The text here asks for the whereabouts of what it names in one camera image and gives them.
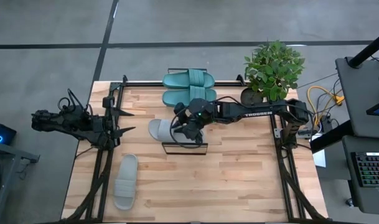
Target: potted plant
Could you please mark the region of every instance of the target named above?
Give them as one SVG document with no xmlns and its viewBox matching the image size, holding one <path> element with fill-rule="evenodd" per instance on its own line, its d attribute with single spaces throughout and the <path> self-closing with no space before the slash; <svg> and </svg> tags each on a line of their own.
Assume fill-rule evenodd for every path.
<svg viewBox="0 0 379 224">
<path fill-rule="evenodd" d="M 278 40 L 257 47 L 251 58 L 245 60 L 245 78 L 250 83 L 240 96 L 244 105 L 261 103 L 267 96 L 272 101 L 285 99 L 290 88 L 297 88 L 296 81 L 305 61 L 299 52 Z"/>
</svg>

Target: gray concrete floor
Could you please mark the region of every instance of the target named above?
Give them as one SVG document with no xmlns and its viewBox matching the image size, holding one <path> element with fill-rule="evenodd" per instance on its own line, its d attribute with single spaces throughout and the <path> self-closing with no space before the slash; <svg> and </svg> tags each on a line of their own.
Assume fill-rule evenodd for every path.
<svg viewBox="0 0 379 224">
<path fill-rule="evenodd" d="M 101 43 L 112 0 L 0 0 L 0 44 Z M 266 40 L 372 40 L 379 35 L 379 2 L 372 0 L 120 0 L 110 43 Z M 306 58 L 303 85 L 335 73 L 337 57 L 352 56 L 362 45 L 294 47 Z M 243 73 L 252 47 L 108 49 L 100 80 L 160 80 L 168 67 L 207 68 L 218 80 Z M 31 129 L 35 110 L 56 111 L 71 88 L 88 99 L 99 49 L 0 50 L 0 123 L 18 131 L 14 145 L 39 153 L 25 180 L 18 180 L 2 223 L 58 220 L 77 140 Z M 337 75 L 313 83 L 331 89 Z M 297 90 L 306 101 L 310 85 Z M 315 90 L 311 98 L 321 92 Z M 348 120 L 345 104 L 331 110 Z M 348 208 L 348 186 L 326 179 L 321 185 L 329 216 L 337 221 L 379 223 L 379 215 Z"/>
</svg>

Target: teal slipper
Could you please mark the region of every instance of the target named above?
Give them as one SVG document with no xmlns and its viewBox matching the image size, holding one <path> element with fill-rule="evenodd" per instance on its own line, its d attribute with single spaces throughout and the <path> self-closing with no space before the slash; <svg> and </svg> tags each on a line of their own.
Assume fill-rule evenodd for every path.
<svg viewBox="0 0 379 224">
<path fill-rule="evenodd" d="M 182 102 L 185 106 L 195 98 L 213 101 L 217 98 L 215 90 L 206 89 L 203 87 L 189 86 L 187 90 L 167 90 L 163 93 L 163 103 L 166 106 L 175 107 L 176 104 Z"/>
<path fill-rule="evenodd" d="M 190 85 L 211 88 L 214 86 L 214 78 L 209 73 L 201 70 L 188 69 L 186 72 L 166 74 L 163 77 L 163 85 L 167 88 L 188 88 Z"/>
</svg>

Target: green leaves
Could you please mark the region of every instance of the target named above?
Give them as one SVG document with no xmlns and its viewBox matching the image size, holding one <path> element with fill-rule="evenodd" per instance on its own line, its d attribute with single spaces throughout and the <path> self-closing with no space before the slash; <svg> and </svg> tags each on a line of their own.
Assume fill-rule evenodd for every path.
<svg viewBox="0 0 379 224">
<path fill-rule="evenodd" d="M 275 101 L 285 99 L 289 88 L 297 88 L 296 81 L 304 69 L 305 59 L 277 40 L 257 47 L 245 61 L 249 87 Z"/>
</svg>

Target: rgb keyboard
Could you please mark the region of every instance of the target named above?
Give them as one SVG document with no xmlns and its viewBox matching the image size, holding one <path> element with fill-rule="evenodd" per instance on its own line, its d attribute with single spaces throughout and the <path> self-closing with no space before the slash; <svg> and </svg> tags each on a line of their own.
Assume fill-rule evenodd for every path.
<svg viewBox="0 0 379 224">
<path fill-rule="evenodd" d="M 361 187 L 379 187 L 379 152 L 353 152 Z"/>
</svg>

